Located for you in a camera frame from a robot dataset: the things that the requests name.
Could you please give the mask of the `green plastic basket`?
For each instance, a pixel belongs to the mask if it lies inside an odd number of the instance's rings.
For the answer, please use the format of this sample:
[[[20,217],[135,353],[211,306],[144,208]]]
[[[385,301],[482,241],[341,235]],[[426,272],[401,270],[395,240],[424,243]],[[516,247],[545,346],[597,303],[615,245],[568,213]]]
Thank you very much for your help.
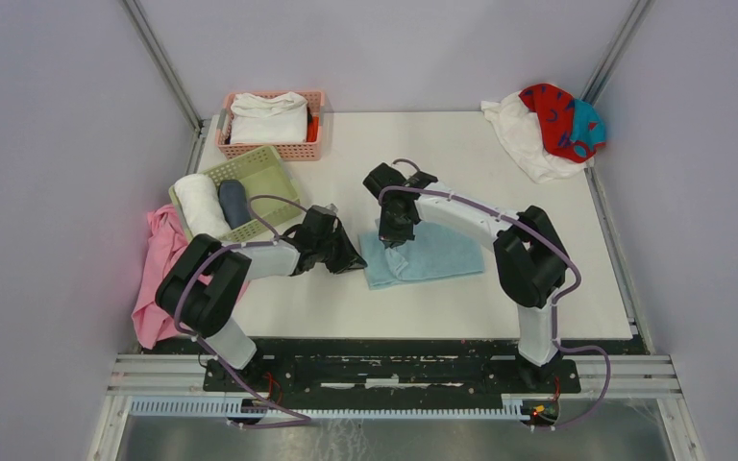
[[[294,219],[302,213],[301,196],[297,182],[289,174],[278,151],[272,146],[260,146],[236,158],[228,159],[196,174],[204,174],[218,187],[222,181],[238,180],[248,198],[259,195],[252,204],[258,217],[229,233],[214,237],[221,241],[241,242],[251,240],[267,231],[268,226],[276,227]],[[174,192],[174,185],[168,190],[172,205],[177,211],[186,239],[194,235],[185,222],[180,202]]]

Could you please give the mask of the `white crumpled towel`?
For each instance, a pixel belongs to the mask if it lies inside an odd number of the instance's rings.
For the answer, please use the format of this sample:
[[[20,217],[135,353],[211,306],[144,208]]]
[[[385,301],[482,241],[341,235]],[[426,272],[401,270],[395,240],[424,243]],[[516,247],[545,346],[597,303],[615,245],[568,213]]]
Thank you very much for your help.
[[[569,179],[587,166],[586,162],[576,163],[545,149],[538,116],[529,111],[518,92],[500,102],[481,101],[480,110],[505,152],[533,182]]]

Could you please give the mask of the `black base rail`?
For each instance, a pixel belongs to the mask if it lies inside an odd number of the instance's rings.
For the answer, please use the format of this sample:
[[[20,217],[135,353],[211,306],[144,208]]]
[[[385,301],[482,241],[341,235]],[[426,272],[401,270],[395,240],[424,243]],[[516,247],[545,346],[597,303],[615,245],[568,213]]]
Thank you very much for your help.
[[[499,409],[503,395],[578,394],[571,359],[534,372],[513,340],[259,338],[240,377],[294,410]]]

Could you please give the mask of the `rolled white towel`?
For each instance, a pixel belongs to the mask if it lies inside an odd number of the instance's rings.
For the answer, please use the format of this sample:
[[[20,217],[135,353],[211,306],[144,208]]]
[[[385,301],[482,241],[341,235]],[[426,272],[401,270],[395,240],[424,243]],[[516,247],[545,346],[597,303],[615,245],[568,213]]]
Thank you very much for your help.
[[[211,177],[204,174],[184,176],[175,182],[174,192],[193,235],[220,237],[232,230],[225,219]]]

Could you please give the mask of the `pink towel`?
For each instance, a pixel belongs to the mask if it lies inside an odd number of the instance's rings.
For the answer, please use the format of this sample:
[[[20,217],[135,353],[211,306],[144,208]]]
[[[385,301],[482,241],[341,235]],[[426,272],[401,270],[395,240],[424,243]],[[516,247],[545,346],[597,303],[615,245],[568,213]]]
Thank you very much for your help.
[[[188,246],[181,221],[173,205],[147,214],[150,229],[141,282],[131,314],[140,346],[152,350],[156,344],[179,334],[171,316],[156,305],[157,289]]]

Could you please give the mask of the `red and teal patterned towel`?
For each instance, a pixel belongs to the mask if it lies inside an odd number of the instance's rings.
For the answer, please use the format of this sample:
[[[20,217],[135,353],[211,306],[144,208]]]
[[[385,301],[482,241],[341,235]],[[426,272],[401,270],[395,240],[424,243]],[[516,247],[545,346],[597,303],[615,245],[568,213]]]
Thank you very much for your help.
[[[528,86],[518,97],[537,116],[549,154],[584,163],[605,147],[606,125],[590,104],[547,83]]]

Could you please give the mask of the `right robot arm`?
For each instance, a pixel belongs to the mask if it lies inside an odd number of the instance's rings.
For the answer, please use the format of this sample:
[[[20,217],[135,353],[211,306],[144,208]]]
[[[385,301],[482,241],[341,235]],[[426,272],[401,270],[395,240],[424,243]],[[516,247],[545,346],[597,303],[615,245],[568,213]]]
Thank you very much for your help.
[[[385,250],[410,249],[417,228],[435,224],[492,253],[499,284],[518,307],[517,380],[530,392],[550,385],[561,356],[554,307],[564,294],[566,272],[575,266],[547,213],[538,206],[501,211],[458,194],[434,175],[405,177],[386,163],[363,185],[381,207],[378,239]]]

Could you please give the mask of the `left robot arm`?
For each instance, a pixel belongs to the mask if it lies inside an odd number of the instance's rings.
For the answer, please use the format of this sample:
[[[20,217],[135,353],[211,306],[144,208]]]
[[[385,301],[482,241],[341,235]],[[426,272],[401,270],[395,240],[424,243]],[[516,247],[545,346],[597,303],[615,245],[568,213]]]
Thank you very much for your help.
[[[254,358],[255,342],[233,319],[244,285],[300,276],[319,264],[334,275],[368,267],[336,212],[311,206],[301,223],[271,240],[225,243],[208,234],[194,236],[157,288],[155,304],[175,328],[196,336],[228,364],[231,383],[250,391],[261,384],[264,367]]]

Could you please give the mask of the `folded white towel in basket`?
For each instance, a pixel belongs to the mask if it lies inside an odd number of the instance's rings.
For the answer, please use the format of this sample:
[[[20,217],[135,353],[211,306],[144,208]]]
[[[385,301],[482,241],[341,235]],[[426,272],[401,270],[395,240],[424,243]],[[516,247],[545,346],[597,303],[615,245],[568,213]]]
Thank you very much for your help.
[[[308,136],[308,101],[296,92],[275,97],[239,93],[230,104],[232,144],[298,144]]]

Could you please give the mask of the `light blue towel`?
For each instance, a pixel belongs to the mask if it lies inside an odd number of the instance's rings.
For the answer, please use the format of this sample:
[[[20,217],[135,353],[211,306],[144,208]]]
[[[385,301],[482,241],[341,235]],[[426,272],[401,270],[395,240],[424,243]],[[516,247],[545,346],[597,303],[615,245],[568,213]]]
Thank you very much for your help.
[[[376,230],[358,236],[370,289],[454,279],[485,270],[481,246],[468,236],[429,222],[416,225],[414,236],[395,248],[386,248]]]

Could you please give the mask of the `pink plastic basket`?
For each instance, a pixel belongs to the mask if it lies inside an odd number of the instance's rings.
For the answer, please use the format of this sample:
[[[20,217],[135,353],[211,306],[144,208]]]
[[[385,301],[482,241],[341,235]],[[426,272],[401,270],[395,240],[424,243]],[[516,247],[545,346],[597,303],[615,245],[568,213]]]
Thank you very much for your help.
[[[230,104],[239,93],[253,93],[263,97],[275,97],[286,92],[296,92],[307,99],[307,140],[298,144],[232,144],[230,142],[232,113]],[[323,113],[326,106],[326,93],[322,90],[255,91],[231,92],[224,100],[215,130],[215,143],[226,158],[240,157],[260,146],[273,146],[281,158],[296,161],[314,161],[321,157],[323,135]]]

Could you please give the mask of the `rolled dark blue towel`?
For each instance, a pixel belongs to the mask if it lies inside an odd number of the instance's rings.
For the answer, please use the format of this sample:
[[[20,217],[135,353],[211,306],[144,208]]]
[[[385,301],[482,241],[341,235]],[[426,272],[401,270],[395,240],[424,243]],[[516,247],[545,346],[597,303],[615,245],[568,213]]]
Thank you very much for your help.
[[[244,185],[238,180],[225,180],[218,187],[218,201],[224,218],[234,230],[252,220],[248,208],[248,195]]]

